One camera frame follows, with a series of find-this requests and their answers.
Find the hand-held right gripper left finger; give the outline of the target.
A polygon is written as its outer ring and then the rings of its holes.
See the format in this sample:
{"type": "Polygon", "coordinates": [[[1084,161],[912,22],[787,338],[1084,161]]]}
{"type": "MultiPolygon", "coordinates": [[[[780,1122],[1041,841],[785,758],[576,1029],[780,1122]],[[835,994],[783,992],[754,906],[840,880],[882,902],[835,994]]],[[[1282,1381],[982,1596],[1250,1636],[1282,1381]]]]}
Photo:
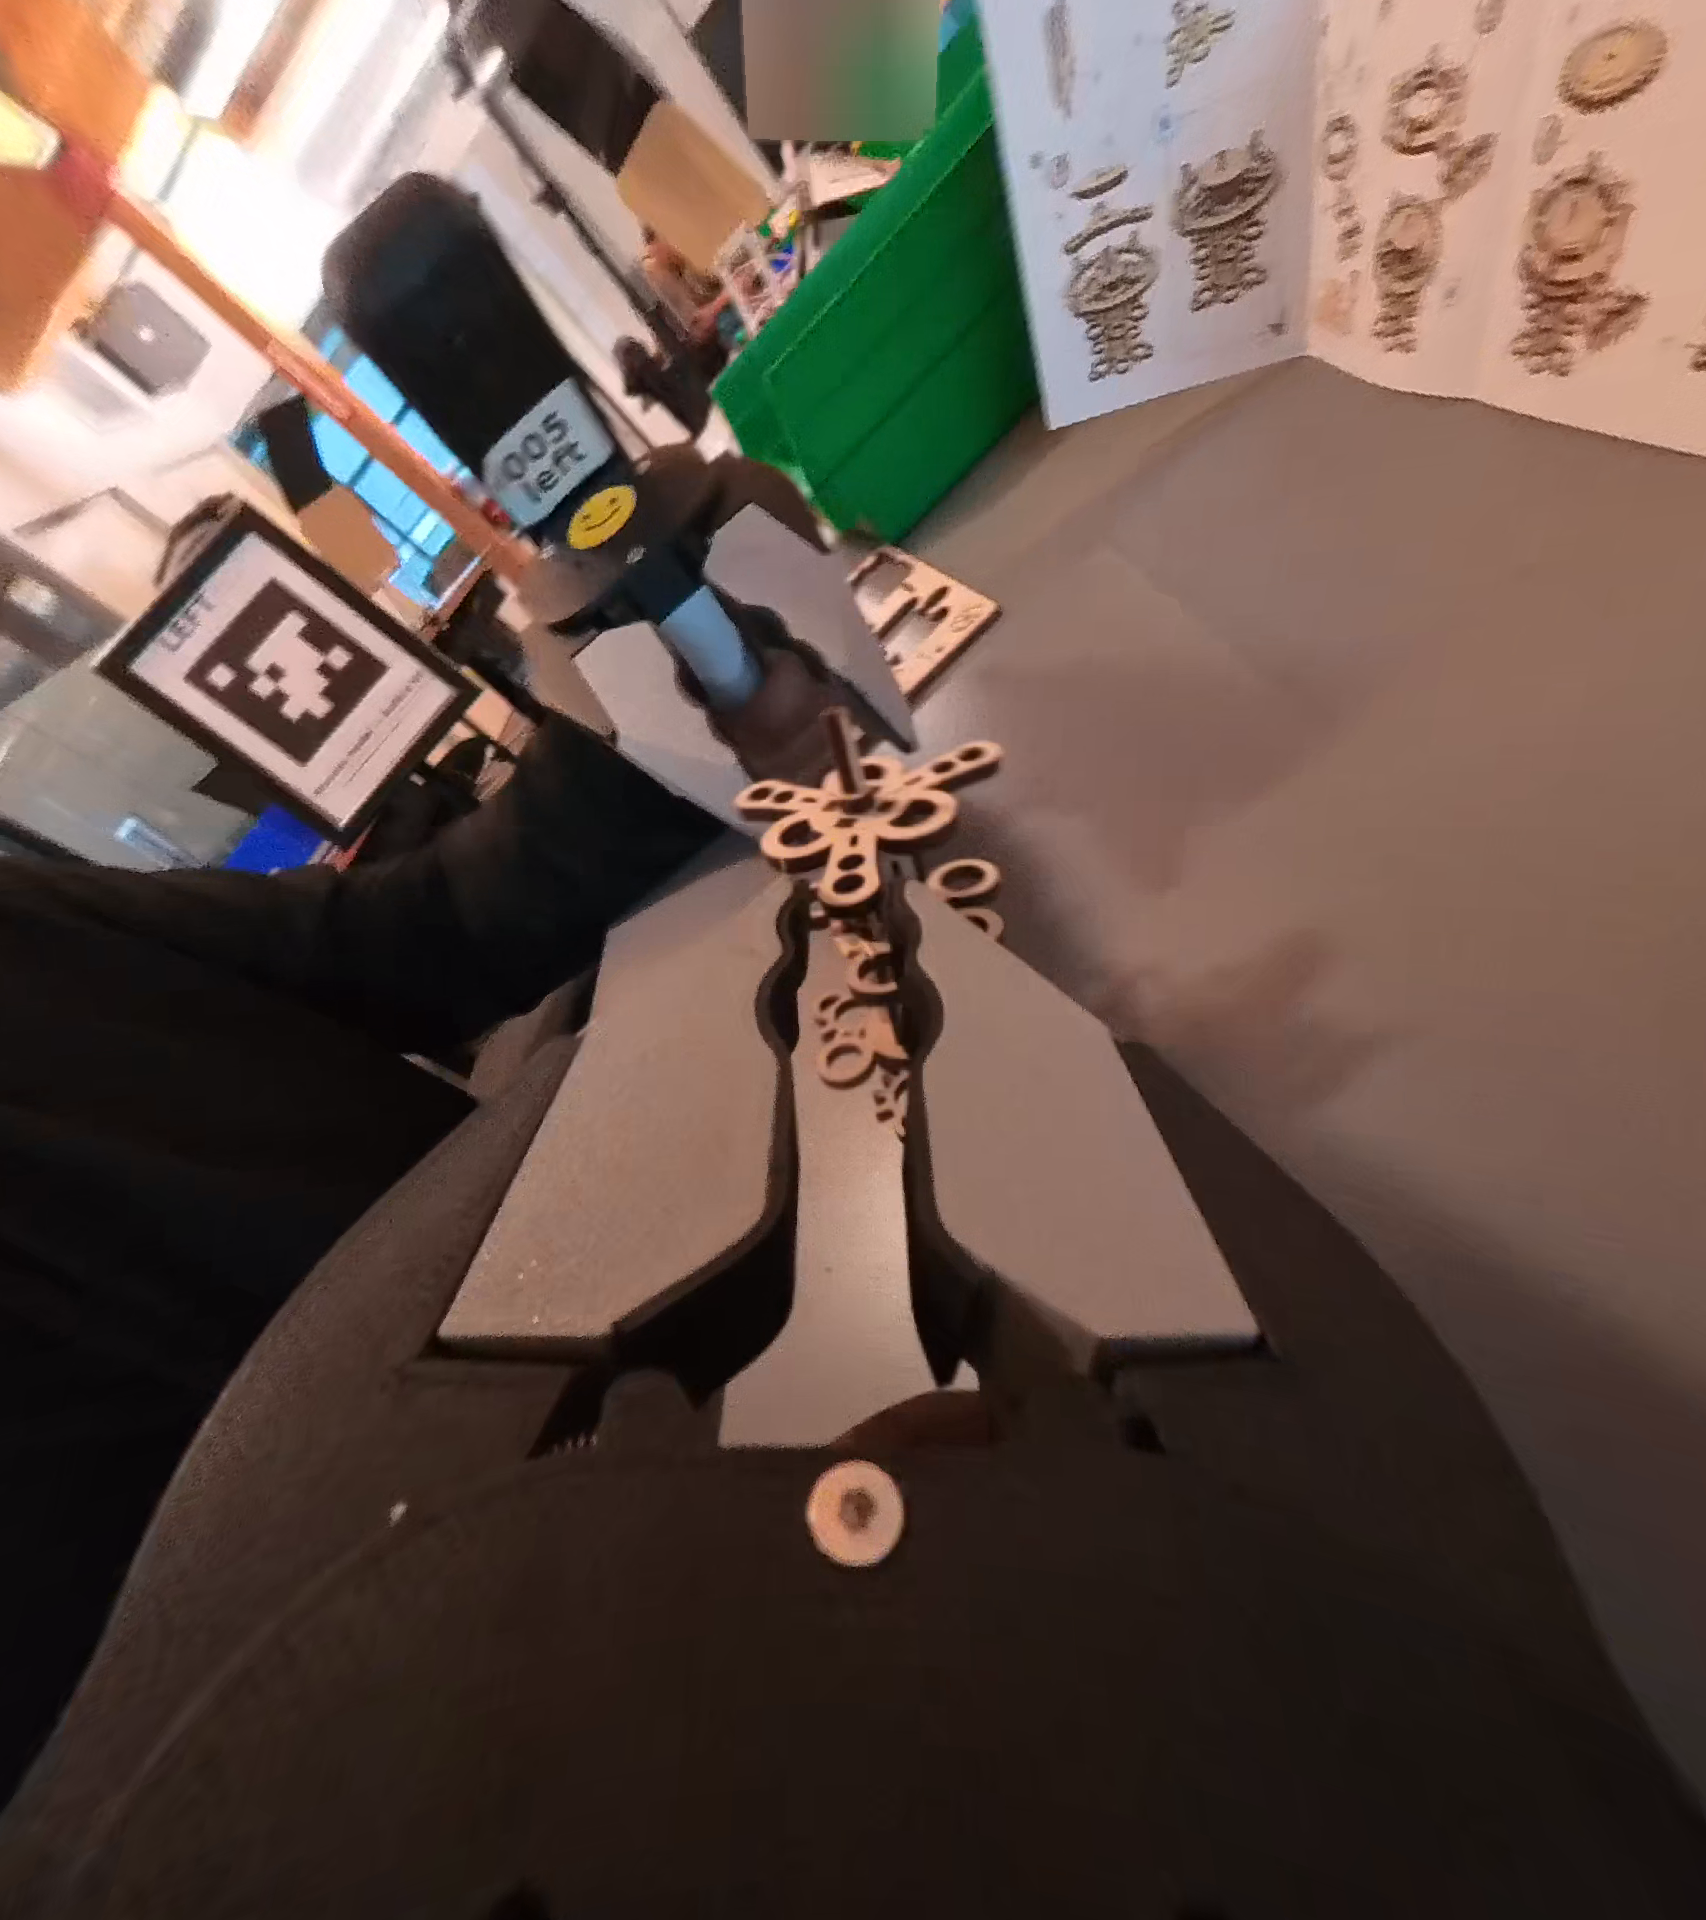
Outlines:
{"type": "Polygon", "coordinates": [[[794,1294],[806,958],[790,880],[687,880],[612,930],[441,1348],[652,1369],[695,1399],[769,1348],[794,1294]]]}

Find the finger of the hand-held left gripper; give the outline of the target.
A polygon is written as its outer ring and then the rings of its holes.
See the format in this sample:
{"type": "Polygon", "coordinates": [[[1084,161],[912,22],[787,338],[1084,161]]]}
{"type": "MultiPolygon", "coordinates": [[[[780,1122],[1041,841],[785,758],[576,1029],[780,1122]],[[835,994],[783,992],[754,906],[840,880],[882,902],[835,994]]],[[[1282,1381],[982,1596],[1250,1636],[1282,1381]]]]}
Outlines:
{"type": "Polygon", "coordinates": [[[918,746],[912,702],[835,556],[744,507],[714,532],[703,580],[729,612],[744,612],[752,640],[798,662],[866,739],[918,746]]]}
{"type": "Polygon", "coordinates": [[[744,831],[736,802],[752,782],[707,709],[679,682],[677,662],[645,622],[557,652],[557,706],[649,781],[744,831]]]}

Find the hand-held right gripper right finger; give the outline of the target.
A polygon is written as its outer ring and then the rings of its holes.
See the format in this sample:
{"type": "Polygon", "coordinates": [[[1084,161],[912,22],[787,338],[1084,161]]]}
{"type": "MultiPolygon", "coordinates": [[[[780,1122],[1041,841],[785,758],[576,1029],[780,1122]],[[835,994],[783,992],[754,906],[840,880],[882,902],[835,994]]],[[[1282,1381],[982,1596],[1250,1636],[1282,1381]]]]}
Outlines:
{"type": "Polygon", "coordinates": [[[935,1383],[1105,1383],[1261,1330],[1101,1021],[923,880],[896,899],[906,1268],[935,1383]]]}

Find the wooden parts sheet with cutouts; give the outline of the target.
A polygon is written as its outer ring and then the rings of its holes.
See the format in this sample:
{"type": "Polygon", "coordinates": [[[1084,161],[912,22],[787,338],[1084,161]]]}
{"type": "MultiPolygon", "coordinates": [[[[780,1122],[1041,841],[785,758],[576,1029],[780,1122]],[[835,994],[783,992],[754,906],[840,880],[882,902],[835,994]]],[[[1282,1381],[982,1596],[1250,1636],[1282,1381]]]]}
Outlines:
{"type": "Polygon", "coordinates": [[[914,709],[1003,616],[979,588],[883,542],[847,567],[846,585],[914,709]]]}

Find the wooden flower model assembly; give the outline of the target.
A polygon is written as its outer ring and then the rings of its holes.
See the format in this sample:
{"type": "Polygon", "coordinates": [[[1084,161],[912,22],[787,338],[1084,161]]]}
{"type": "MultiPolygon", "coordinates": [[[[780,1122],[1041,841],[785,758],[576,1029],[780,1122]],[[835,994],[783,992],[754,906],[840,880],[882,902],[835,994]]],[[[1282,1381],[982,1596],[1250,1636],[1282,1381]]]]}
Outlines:
{"type": "Polygon", "coordinates": [[[837,954],[837,973],[806,1015],[818,1081],[833,1092],[866,1092],[878,1127],[903,1140],[912,1044],[890,891],[919,883],[976,932],[1003,940],[1001,868],[979,857],[927,859],[960,827],[962,792],[992,781],[1005,753],[974,739],[906,762],[867,748],[843,711],[825,719],[825,745],[829,764],[818,781],[758,781],[734,806],[758,829],[764,864],[795,883],[809,930],[837,954]]]}

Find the person's left forearm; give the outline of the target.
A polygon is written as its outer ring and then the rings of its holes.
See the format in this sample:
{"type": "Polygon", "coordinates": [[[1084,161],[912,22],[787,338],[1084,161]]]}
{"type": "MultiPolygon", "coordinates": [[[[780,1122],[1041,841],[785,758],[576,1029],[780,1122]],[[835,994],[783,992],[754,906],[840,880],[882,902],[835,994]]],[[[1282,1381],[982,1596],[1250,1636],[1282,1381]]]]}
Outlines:
{"type": "Polygon", "coordinates": [[[272,876],[0,859],[0,1483],[191,1433],[529,1015],[721,836],[566,722],[424,848],[272,876]]]}

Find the orange metal shelf rack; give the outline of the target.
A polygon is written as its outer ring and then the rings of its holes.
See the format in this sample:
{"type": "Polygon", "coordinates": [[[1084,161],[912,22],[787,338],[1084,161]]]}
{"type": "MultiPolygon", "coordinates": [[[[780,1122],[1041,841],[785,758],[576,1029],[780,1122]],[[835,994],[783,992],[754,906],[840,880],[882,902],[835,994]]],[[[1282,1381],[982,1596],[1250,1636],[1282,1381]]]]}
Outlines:
{"type": "Polygon", "coordinates": [[[322,255],[465,144],[473,5],[0,5],[0,526],[222,441],[292,368],[322,255]],[[145,396],[76,326],[145,282],[210,341],[145,396]]]}

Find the green plastic bin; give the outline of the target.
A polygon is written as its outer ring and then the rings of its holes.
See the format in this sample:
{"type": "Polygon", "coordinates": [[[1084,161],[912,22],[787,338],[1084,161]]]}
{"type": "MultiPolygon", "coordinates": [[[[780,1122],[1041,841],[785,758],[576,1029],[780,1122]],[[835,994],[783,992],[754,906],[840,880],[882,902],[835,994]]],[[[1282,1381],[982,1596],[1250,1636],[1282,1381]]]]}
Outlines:
{"type": "Polygon", "coordinates": [[[957,338],[841,465],[809,487],[818,515],[846,535],[900,540],[978,469],[1035,402],[1037,383],[1003,202],[1010,269],[962,300],[957,338]]]}
{"type": "Polygon", "coordinates": [[[935,120],[716,379],[739,451],[808,487],[837,469],[962,331],[962,303],[1010,269],[986,54],[976,22],[935,58],[935,120]]]}

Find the cardboard box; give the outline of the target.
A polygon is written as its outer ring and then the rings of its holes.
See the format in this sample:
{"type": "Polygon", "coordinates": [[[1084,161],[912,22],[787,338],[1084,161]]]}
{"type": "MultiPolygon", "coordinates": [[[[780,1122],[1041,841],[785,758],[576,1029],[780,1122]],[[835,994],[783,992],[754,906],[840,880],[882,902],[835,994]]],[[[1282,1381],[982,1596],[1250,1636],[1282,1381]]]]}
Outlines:
{"type": "Polygon", "coordinates": [[[701,276],[739,231],[756,229],[776,194],[744,168],[694,116],[656,100],[614,175],[614,190],[639,229],[701,276]]]}

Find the grey laptop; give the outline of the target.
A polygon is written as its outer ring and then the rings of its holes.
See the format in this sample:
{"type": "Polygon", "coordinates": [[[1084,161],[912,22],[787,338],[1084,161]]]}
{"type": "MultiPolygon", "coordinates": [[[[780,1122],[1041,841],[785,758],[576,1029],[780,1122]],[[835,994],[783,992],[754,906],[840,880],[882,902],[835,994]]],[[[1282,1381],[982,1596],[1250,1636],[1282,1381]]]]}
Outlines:
{"type": "Polygon", "coordinates": [[[114,284],[74,326],[77,341],[145,398],[191,387],[210,341],[145,282],[114,284]]]}

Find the blue box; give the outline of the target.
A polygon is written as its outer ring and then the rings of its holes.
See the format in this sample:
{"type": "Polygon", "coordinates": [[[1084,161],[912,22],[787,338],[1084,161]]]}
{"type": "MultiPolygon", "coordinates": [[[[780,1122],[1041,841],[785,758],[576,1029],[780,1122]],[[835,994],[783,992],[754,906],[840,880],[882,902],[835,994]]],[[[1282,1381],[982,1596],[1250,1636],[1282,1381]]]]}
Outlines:
{"type": "Polygon", "coordinates": [[[311,867],[330,867],[340,848],[317,829],[281,806],[267,806],[241,831],[220,871],[229,875],[274,876],[311,867]]]}

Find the wooden sheet with gear cutouts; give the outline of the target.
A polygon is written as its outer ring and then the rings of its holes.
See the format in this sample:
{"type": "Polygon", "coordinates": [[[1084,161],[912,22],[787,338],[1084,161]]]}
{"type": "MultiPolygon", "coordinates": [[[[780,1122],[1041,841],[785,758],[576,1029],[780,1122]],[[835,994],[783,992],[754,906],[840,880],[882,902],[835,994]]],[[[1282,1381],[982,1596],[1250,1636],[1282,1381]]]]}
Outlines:
{"type": "Polygon", "coordinates": [[[978,18],[1048,427],[1312,358],[1706,458],[1706,2],[978,18]]]}

